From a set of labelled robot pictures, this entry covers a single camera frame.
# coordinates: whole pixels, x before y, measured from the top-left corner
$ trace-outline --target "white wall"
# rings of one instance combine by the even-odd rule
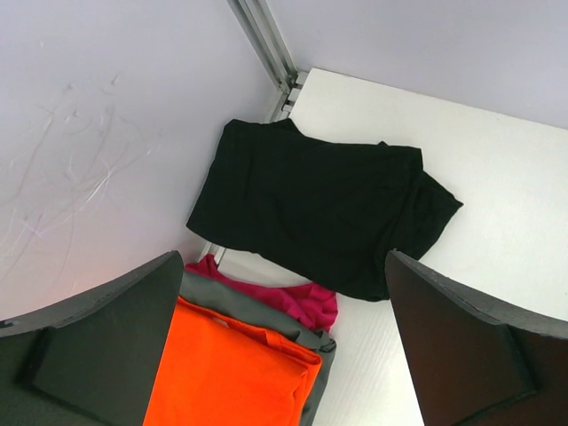
[[[296,66],[568,128],[562,0],[267,0]]]
[[[276,94],[226,2],[0,0],[0,319],[201,241],[225,122]]]

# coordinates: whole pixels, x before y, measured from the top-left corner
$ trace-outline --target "pink shirt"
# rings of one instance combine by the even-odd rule
[[[312,282],[295,287],[263,287],[225,277],[215,264],[213,255],[206,255],[197,264],[187,264],[185,269],[213,280],[227,287],[254,297],[272,308],[287,313],[311,331],[329,329],[337,318],[335,291]]]

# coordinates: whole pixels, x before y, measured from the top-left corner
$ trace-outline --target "orange t-shirt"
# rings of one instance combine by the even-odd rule
[[[179,298],[144,426],[297,426],[321,357]]]

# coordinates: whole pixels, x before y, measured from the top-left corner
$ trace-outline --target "black shirt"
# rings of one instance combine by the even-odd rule
[[[344,295],[388,298],[391,249],[420,258],[462,203],[422,170],[420,149],[329,143],[291,120],[233,120],[187,226]]]

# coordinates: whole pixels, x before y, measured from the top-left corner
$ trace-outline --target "clothing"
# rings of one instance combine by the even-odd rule
[[[312,425],[335,357],[335,341],[325,331],[313,333],[287,314],[276,311],[220,282],[194,273],[184,274],[179,294],[189,302],[252,326],[276,331],[292,342],[316,351],[321,356],[321,369],[305,402],[300,421],[300,426]]]
[[[217,269],[213,255],[206,255],[196,264],[187,264],[185,270],[222,282],[263,304],[285,312],[311,331],[323,329],[329,333],[337,318],[335,292],[323,288],[315,282],[302,286],[267,288],[232,280],[225,277]]]
[[[291,120],[225,126],[187,226],[347,296],[388,298],[391,249],[420,258],[462,205],[420,149],[328,143]]]
[[[274,331],[180,297],[144,424],[296,426],[320,366]]]

